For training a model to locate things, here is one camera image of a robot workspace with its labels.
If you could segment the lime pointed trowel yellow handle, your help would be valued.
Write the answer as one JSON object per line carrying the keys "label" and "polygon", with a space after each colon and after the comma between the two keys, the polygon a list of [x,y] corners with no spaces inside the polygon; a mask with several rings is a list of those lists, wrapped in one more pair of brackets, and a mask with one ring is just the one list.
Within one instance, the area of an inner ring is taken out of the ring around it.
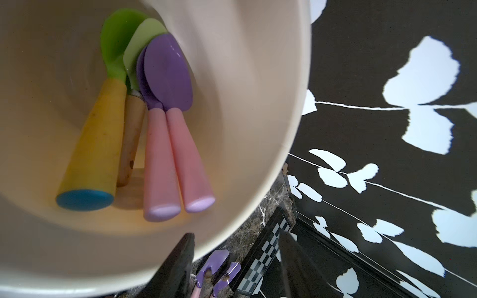
{"label": "lime pointed trowel yellow handle", "polygon": [[107,78],[83,126],[55,198],[64,209],[96,211],[114,201],[127,94],[123,56],[146,18],[138,10],[123,8],[104,21],[100,47]]}

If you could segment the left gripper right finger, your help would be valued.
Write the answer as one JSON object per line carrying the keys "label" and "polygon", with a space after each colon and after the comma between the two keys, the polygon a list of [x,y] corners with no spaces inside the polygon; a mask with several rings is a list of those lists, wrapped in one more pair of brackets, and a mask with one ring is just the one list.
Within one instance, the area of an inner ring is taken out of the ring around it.
{"label": "left gripper right finger", "polygon": [[289,232],[279,234],[281,271],[288,298],[338,298],[312,259]]}

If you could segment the purple pointed trowel front row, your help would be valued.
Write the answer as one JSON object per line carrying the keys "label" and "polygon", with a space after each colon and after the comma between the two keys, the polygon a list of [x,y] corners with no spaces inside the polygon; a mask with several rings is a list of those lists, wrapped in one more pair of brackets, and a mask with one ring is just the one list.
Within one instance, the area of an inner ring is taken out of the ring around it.
{"label": "purple pointed trowel front row", "polygon": [[163,104],[152,93],[145,76],[145,52],[137,59],[140,91],[148,109],[144,168],[144,218],[163,222],[181,212],[181,196]]}

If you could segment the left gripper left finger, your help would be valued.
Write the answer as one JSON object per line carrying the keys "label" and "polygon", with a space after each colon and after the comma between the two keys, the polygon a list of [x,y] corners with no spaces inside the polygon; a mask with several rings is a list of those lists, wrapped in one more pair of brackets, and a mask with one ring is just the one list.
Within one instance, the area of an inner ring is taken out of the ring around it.
{"label": "left gripper left finger", "polygon": [[186,233],[136,298],[185,298],[190,285],[195,235]]}

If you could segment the purple pointed trowel pink handle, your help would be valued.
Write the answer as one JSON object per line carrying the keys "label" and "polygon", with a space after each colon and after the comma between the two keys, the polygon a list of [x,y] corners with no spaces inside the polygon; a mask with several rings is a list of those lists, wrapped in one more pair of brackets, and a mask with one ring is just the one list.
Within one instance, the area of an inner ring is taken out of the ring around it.
{"label": "purple pointed trowel pink handle", "polygon": [[151,92],[165,109],[185,211],[202,212],[216,198],[183,115],[192,106],[193,88],[186,59],[174,36],[155,37],[145,50],[143,66]]}

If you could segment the lime square trowel wooden handle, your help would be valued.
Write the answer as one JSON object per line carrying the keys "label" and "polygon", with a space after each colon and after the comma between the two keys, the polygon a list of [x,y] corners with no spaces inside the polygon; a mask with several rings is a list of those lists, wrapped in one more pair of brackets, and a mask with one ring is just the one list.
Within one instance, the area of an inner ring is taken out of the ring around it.
{"label": "lime square trowel wooden handle", "polygon": [[124,136],[122,140],[117,187],[126,186],[132,176],[146,110],[146,105],[137,80],[137,59],[142,50],[154,37],[166,32],[167,29],[159,20],[147,18],[135,30],[124,52],[123,63],[127,72],[129,87],[125,99]]}

